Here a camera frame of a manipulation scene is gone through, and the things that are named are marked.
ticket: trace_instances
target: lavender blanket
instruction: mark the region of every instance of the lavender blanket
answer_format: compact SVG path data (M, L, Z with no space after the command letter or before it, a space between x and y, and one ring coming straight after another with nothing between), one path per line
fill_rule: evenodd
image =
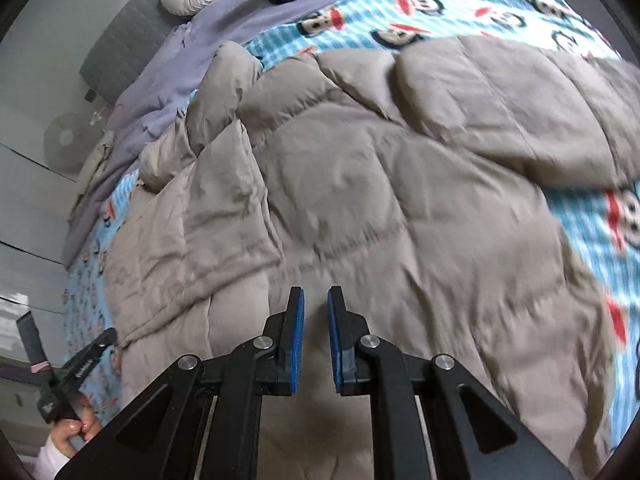
M297 0L280 6L267 0L216 0L190 23L178 26L140 77L125 90L107 124L115 146L102 179L82 201L63 249L69 268L86 244L100 204L137 162L145 144L157 139L187 102L215 51L225 41L245 44L268 28L293 22L335 0Z

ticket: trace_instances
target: wrinkled fabric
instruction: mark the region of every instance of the wrinkled fabric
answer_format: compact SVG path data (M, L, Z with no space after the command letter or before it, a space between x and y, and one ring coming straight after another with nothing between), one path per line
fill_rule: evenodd
M397 52L416 41L494 36L582 57L621 59L604 36L564 0L336 0L302 20L265 30L244 47L268 70L302 52L340 48Z
M76 200L69 212L68 219L69 224L74 222L78 207L82 202L82 199L86 196L87 192L100 180L104 173L104 168L107 165L107 160L113 150L113 132L111 130L106 131L98 144L86 158L82 169L78 174L76 180L78 186L78 193L76 194Z
M126 400L185 352L257 335L300 285L300 392L264 399L258 476L372 478L367 399L332 383L326 293L341 285L372 333L452 354L593 477L612 323L538 186L638 178L638 110L632 65L495 38L304 54L265 73L224 44L184 122L145 148L146 186L107 260Z
M115 132L113 153L78 205L65 239L62 264L68 269L86 250L100 206L121 177L136 168L145 145L169 127L222 43L246 43L268 28L294 22L334 1L297 0L272 6L267 0L216 0L189 23L177 27L116 102L107 124Z

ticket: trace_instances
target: pink strap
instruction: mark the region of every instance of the pink strap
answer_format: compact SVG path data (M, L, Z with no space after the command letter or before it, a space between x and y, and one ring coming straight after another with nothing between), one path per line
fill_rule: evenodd
M31 366L32 374L37 374L38 372L41 372L43 370L51 370L51 364L49 363L49 361L43 361L41 363Z

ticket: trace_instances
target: floor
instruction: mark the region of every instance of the floor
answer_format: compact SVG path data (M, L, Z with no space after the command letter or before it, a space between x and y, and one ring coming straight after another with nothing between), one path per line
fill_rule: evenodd
M79 167L45 156L45 131L62 114L88 122L104 107L84 99L78 71L127 1L30 0L0 43L0 356L26 358L14 320L31 308L49 358L63 361L60 254Z

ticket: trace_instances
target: striped blue fabric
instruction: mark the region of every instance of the striped blue fabric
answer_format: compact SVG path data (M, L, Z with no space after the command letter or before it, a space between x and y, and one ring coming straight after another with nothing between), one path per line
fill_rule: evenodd
M338 0L245 45L269 69L301 52L384 48L485 34L581 56L618 57L564 0Z
M545 190L549 209L572 246L605 286L613 309L618 352L610 408L611 445L617 446L638 412L640 340L640 202L638 183L623 190Z
M78 257L69 272L63 294L65 312L66 359L84 348L106 328L113 326L104 295L104 261L109 245L129 209L129 195L138 170L124 176L100 210L92 231L89 250ZM102 425L121 409L120 350L110 348L82 384L81 391L91 401Z

